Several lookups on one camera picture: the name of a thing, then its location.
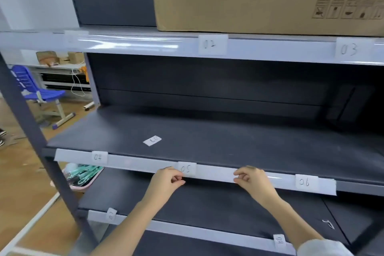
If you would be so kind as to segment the person's left hand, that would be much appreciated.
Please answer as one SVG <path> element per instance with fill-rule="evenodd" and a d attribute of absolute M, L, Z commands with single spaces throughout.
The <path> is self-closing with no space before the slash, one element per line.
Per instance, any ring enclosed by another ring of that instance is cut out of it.
<path fill-rule="evenodd" d="M 184 180 L 183 173 L 174 167 L 159 169 L 151 178 L 142 202 L 160 210 L 177 189 L 169 188 L 171 181 Z"/>

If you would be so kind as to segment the person's right hand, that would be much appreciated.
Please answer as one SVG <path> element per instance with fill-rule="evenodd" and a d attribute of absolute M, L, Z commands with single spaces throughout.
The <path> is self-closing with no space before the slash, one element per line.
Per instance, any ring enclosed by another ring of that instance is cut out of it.
<path fill-rule="evenodd" d="M 243 166 L 234 171 L 233 175 L 240 178 L 248 177 L 251 187 L 242 187 L 262 207 L 269 209 L 281 201 L 265 171 L 254 166 Z"/>

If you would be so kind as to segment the long white shelf label strip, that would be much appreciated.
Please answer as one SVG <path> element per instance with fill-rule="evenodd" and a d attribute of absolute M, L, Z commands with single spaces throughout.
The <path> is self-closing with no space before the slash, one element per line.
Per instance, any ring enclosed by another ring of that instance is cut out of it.
<path fill-rule="evenodd" d="M 68 163 L 77 163 L 91 165 L 91 152 L 56 149 L 55 161 L 65 161 Z M 108 155 L 108 165 L 105 167 L 117 168 L 123 170 L 140 171 L 155 173 L 158 169 L 172 166 L 176 169 L 177 162 L 156 160 L 150 158 L 128 157 L 121 155 Z M 203 165 L 197 163 L 196 179 L 211 180 L 233 183 L 235 168 Z M 285 190 L 297 190 L 295 187 L 295 175 L 266 172 L 275 188 Z M 336 181 L 319 177 L 319 192 L 317 194 L 336 196 Z"/>

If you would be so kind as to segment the person's left forearm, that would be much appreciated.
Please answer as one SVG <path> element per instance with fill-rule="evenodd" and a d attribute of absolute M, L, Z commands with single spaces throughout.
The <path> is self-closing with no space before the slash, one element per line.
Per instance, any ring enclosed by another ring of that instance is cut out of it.
<path fill-rule="evenodd" d="M 90 256 L 132 256 L 147 226 L 165 201 L 141 200 Z"/>

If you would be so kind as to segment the person's right forearm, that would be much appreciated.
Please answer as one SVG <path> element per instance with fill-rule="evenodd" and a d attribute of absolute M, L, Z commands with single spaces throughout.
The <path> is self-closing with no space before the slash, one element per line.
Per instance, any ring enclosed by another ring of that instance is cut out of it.
<path fill-rule="evenodd" d="M 279 196 L 273 196 L 261 205 L 276 219 L 297 252 L 303 244 L 311 240 L 324 240 L 323 236 Z"/>

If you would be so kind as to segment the white paper label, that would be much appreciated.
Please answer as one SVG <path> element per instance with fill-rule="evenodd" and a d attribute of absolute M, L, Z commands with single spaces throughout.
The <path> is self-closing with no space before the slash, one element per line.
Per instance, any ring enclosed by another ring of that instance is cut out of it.
<path fill-rule="evenodd" d="M 228 34 L 199 34 L 198 55 L 226 56 Z"/>
<path fill-rule="evenodd" d="M 319 177 L 312 175 L 295 175 L 295 187 L 297 190 L 318 193 L 319 192 Z"/>
<path fill-rule="evenodd" d="M 274 234 L 273 240 L 275 244 L 275 249 L 277 251 L 285 251 L 286 250 L 286 240 L 284 234 Z"/>
<path fill-rule="evenodd" d="M 106 222 L 109 224 L 114 224 L 116 214 L 117 214 L 117 210 L 115 210 L 114 208 L 111 208 L 111 207 L 108 208 L 106 215 L 105 215 Z"/>
<path fill-rule="evenodd" d="M 144 143 L 146 146 L 150 147 L 150 146 L 152 146 L 152 145 L 154 145 L 154 144 L 160 142 L 161 140 L 162 140 L 161 137 L 155 135 L 155 136 L 153 136 L 153 137 L 150 137 L 150 138 L 144 140 L 143 143 Z"/>
<path fill-rule="evenodd" d="M 197 163 L 178 161 L 176 169 L 181 171 L 185 177 L 195 178 L 197 171 Z"/>
<path fill-rule="evenodd" d="M 376 39 L 357 37 L 337 37 L 335 59 L 339 61 L 369 61 Z"/>
<path fill-rule="evenodd" d="M 91 165 L 93 166 L 107 166 L 108 165 L 108 152 L 105 151 L 92 151 L 91 152 Z"/>

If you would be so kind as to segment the short white shelf label strip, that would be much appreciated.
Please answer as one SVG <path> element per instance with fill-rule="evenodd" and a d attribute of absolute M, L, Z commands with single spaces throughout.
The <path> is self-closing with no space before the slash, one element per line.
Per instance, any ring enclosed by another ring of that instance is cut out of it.
<path fill-rule="evenodd" d="M 160 211 L 147 227 L 140 248 L 175 244 L 189 255 L 223 256 L 296 256 L 292 244 L 277 251 L 274 234 L 283 234 L 266 212 L 250 210 L 182 211 L 181 215 Z"/>

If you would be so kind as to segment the dark grey metal shelf rack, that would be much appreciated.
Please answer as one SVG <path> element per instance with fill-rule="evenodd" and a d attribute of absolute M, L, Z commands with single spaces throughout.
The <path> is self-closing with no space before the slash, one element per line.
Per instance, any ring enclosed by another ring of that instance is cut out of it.
<path fill-rule="evenodd" d="M 73 5 L 80 27 L 0 30 L 0 49 L 76 52 L 65 47 L 65 30 L 171 33 L 157 29 L 154 0 Z M 0 89 L 92 243 L 98 241 L 88 221 L 107 224 L 106 238 L 154 173 L 104 167 L 86 191 L 73 191 L 62 172 L 68 162 L 54 160 L 58 148 L 334 179 L 336 196 L 276 190 L 325 238 L 356 256 L 384 256 L 384 67 L 83 53 L 96 110 L 49 141 L 31 121 L 5 64 Z M 155 135 L 162 140 L 143 143 Z M 184 180 L 160 211 L 247 209 L 271 216 L 234 182 Z M 105 220 L 110 207 L 117 210 L 114 224 Z"/>

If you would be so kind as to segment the pink plastic tray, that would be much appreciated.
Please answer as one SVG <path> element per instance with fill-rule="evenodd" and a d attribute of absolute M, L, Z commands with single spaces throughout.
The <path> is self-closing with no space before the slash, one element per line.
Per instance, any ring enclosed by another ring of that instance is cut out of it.
<path fill-rule="evenodd" d="M 71 190 L 84 192 L 103 170 L 102 166 L 68 163 L 62 172 Z"/>

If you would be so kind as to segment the light grey sleeve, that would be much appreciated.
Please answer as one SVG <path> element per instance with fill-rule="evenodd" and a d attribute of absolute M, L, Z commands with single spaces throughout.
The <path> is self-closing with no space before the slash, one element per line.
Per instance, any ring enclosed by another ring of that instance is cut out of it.
<path fill-rule="evenodd" d="M 297 249 L 296 256 L 354 256 L 354 254 L 339 241 L 312 239 Z"/>

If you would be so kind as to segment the glossy clear shelf label strip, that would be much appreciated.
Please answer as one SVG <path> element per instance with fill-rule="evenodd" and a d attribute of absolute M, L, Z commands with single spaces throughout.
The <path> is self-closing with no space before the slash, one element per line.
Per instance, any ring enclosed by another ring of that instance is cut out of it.
<path fill-rule="evenodd" d="M 228 34 L 226 56 L 198 55 L 199 34 L 133 32 L 123 34 L 65 30 L 68 50 L 87 53 L 157 55 L 235 60 L 265 60 L 384 67 L 384 38 L 376 39 L 367 62 L 336 60 L 337 37 Z"/>

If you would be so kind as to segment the blue plastic chair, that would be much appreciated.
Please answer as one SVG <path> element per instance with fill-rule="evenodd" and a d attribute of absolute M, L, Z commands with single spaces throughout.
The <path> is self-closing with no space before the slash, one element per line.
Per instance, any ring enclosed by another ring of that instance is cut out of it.
<path fill-rule="evenodd" d="M 68 122 L 76 116 L 74 112 L 65 114 L 60 103 L 60 98 L 65 95 L 64 90 L 42 89 L 38 87 L 33 75 L 26 66 L 14 65 L 10 68 L 12 75 L 15 77 L 22 96 L 27 101 L 34 101 L 41 107 L 42 104 L 55 103 L 57 111 L 46 112 L 40 110 L 41 116 L 60 117 L 61 119 L 52 125 L 52 129 L 56 130 L 64 123 Z"/>

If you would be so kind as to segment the small brown cardboard box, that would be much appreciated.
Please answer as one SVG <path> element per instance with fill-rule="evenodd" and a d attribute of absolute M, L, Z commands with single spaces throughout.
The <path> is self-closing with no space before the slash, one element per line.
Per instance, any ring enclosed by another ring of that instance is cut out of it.
<path fill-rule="evenodd" d="M 85 61 L 83 52 L 68 52 L 69 64 L 83 64 Z"/>
<path fill-rule="evenodd" d="M 43 66 L 52 67 L 60 64 L 60 59 L 55 51 L 37 51 L 36 58 Z"/>

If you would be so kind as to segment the green handled tools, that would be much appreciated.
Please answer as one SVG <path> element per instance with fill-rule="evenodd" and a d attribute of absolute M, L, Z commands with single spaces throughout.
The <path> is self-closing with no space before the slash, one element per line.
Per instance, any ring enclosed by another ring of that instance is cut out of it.
<path fill-rule="evenodd" d="M 102 171 L 102 166 L 79 165 L 73 171 L 70 171 L 66 177 L 67 182 L 75 187 L 83 187 Z"/>

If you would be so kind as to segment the white floor rail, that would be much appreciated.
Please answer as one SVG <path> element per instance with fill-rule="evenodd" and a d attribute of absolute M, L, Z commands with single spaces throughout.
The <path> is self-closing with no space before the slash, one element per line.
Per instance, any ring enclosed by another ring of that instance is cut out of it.
<path fill-rule="evenodd" d="M 59 199 L 60 194 L 57 192 L 41 210 L 16 234 L 16 236 L 0 251 L 0 256 L 7 256 L 16 244 L 33 228 L 33 226 L 42 218 L 42 216 L 53 206 Z"/>

